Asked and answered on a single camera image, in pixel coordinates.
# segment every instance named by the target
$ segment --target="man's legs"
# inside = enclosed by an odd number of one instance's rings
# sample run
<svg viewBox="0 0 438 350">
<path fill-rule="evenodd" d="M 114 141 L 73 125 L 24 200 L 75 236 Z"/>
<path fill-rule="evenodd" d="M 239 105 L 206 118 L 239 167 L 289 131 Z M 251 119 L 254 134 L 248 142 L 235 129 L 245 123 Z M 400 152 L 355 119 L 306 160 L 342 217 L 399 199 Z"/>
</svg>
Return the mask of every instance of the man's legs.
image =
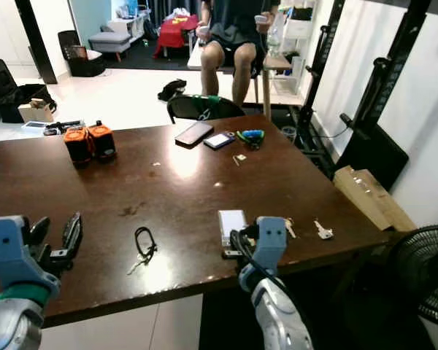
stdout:
<svg viewBox="0 0 438 350">
<path fill-rule="evenodd" d="M 247 95 L 251 79 L 251 63 L 256 58 L 256 47 L 247 42 L 240 46 L 234 54 L 235 76 L 232 84 L 232 98 L 241 106 Z"/>
<path fill-rule="evenodd" d="M 217 95 L 219 81 L 216 70 L 222 66 L 225 59 L 224 51 L 218 42 L 210 42 L 201 54 L 201 83 L 203 95 Z"/>
</svg>

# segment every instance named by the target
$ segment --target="orange battery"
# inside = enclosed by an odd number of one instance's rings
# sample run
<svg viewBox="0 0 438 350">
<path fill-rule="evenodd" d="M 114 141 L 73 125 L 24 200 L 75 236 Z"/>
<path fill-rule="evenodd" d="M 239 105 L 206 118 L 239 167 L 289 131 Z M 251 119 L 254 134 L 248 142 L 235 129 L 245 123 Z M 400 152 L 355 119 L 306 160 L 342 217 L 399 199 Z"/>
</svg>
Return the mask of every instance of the orange battery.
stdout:
<svg viewBox="0 0 438 350">
<path fill-rule="evenodd" d="M 81 164 L 91 160 L 93 146 L 86 127 L 69 128 L 64 141 L 73 163 Z"/>
<path fill-rule="evenodd" d="M 110 158 L 117 153 L 112 130 L 103 125 L 100 120 L 94 126 L 88 127 L 88 132 L 93 140 L 97 158 Z"/>
</svg>

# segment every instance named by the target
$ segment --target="tiled floor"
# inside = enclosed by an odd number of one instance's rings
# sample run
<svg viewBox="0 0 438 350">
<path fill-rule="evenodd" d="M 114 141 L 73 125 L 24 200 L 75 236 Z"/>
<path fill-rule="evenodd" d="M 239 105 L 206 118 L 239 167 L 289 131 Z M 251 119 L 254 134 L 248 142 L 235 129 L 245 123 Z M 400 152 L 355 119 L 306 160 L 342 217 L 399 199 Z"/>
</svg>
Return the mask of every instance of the tiled floor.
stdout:
<svg viewBox="0 0 438 350">
<path fill-rule="evenodd" d="M 185 93 L 200 94 L 198 71 L 142 71 L 107 69 L 94 78 L 68 78 L 48 90 L 58 103 L 56 121 L 102 120 L 111 129 L 142 128 L 170 124 L 166 103 L 157 94 L 175 79 L 187 81 Z M 231 99 L 232 76 L 218 74 L 219 95 Z M 39 82 L 17 79 L 17 84 Z M 272 87 L 272 103 L 298 103 L 298 98 L 278 95 Z M 255 102 L 253 83 L 246 102 Z M 0 140 L 36 137 L 21 125 L 0 122 Z M 43 331 L 41 349 L 191 350 L 199 344 L 202 296 L 138 308 Z"/>
</svg>

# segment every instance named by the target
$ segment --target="dark wooden tabletop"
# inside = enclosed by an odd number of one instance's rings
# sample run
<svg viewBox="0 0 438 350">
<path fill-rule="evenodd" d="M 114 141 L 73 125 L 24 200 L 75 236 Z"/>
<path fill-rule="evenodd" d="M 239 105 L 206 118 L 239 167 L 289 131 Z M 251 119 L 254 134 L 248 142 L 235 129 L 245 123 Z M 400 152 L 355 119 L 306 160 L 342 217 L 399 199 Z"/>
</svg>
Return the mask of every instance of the dark wooden tabletop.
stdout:
<svg viewBox="0 0 438 350">
<path fill-rule="evenodd" d="M 60 136 L 0 142 L 0 216 L 51 218 L 57 249 L 65 222 L 82 213 L 84 238 L 46 325 L 61 324 L 237 284 L 236 263 L 221 258 L 218 210 L 292 217 L 280 272 L 325 265 L 383 244 L 381 233 L 264 116 L 210 121 L 215 132 L 263 129 L 259 151 L 236 140 L 214 151 L 174 142 L 177 125 L 115 131 L 118 157 L 77 170 Z M 247 159 L 238 167 L 232 155 Z M 319 238 L 313 220 L 334 230 Z M 158 252 L 136 260 L 134 231 L 149 227 Z"/>
</svg>

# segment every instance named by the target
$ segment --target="red cloth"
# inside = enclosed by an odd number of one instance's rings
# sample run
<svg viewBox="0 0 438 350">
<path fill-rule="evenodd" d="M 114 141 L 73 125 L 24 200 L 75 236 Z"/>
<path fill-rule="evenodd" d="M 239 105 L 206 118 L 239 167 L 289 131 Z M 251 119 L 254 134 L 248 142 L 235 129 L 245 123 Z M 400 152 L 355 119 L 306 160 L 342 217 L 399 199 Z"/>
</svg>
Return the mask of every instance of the red cloth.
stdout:
<svg viewBox="0 0 438 350">
<path fill-rule="evenodd" d="M 154 58 L 157 58 L 162 52 L 162 47 L 183 47 L 185 42 L 183 41 L 182 31 L 191 31 L 198 25 L 198 16 L 196 15 L 191 15 L 190 17 L 178 16 L 176 18 L 187 18 L 187 20 L 176 23 L 174 18 L 162 23 Z"/>
</svg>

